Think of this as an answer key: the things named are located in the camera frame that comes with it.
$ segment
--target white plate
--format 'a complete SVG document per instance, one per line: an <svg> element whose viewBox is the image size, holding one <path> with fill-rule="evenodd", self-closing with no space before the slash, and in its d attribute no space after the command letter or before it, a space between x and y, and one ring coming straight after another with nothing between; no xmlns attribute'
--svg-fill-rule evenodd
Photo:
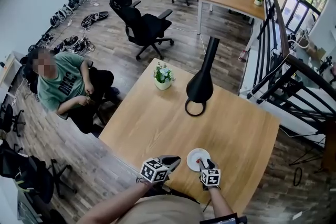
<svg viewBox="0 0 336 224"><path fill-rule="evenodd" d="M187 165L188 167L195 171L200 171L200 166L197 163L198 159L202 159L204 165L207 165L207 159L210 159L210 154L208 151L204 150L203 148L195 148L194 150L190 151L187 156Z"/></svg>

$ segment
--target person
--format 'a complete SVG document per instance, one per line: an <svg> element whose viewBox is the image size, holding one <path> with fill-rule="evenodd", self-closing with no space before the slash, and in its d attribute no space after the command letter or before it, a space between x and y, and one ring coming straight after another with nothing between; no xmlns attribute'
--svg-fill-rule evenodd
<svg viewBox="0 0 336 224"><path fill-rule="evenodd" d="M111 224L115 220L117 221L114 223L118 224L195 224L204 220L199 204L192 198L185 198L186 195L142 198L154 185L144 179L138 180L135 186L92 207L77 224ZM218 187L203 185L203 189L210 193L215 218L233 214Z"/></svg>
<svg viewBox="0 0 336 224"><path fill-rule="evenodd" d="M41 103L59 115L68 113L83 133L98 137L102 127L93 123L96 102L105 97L118 105L119 90L111 87L111 71L88 68L82 56L60 52L53 56L45 48L28 55L28 65L39 75L37 94Z"/></svg>

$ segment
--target black vase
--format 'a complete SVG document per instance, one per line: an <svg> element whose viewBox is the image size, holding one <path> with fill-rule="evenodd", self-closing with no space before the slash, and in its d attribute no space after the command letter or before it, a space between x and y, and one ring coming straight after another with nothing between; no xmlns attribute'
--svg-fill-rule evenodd
<svg viewBox="0 0 336 224"><path fill-rule="evenodd" d="M210 99L214 92L214 86L211 80L210 70L212 67L212 63L215 59L216 51L218 48L219 39L210 37L208 47L206 49L205 58L202 64L202 68L199 72L189 81L187 85L187 95L188 99L185 102L185 111L190 116L200 116L204 113L206 108L206 101ZM189 102L192 101L194 103L202 104L203 108L199 114L191 114L187 106Z"/></svg>

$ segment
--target shoe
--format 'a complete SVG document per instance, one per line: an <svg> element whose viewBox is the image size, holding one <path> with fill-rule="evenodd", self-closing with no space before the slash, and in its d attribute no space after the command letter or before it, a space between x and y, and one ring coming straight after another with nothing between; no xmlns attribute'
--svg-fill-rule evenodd
<svg viewBox="0 0 336 224"><path fill-rule="evenodd" d="M111 87L106 93L105 98L111 101L115 105L119 105L121 103L121 99L118 98L118 94L120 91L116 87Z"/></svg>
<svg viewBox="0 0 336 224"><path fill-rule="evenodd" d="M93 127L92 127L91 134L93 134L96 138L98 138L102 131L103 131L102 127L100 127L99 125L94 124Z"/></svg>

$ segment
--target white pot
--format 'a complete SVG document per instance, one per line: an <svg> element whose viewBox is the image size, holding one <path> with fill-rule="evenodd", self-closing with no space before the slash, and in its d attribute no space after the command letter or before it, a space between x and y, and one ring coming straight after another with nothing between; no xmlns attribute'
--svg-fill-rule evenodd
<svg viewBox="0 0 336 224"><path fill-rule="evenodd" d="M155 85L161 90L166 90L168 89L170 86L171 86L172 82L171 81L168 81L168 82L165 82L165 83L160 83L158 82L156 79L155 79Z"/></svg>
<svg viewBox="0 0 336 224"><path fill-rule="evenodd" d="M258 1L258 0L254 0L254 4L256 4L257 6L261 6L263 4L263 2Z"/></svg>

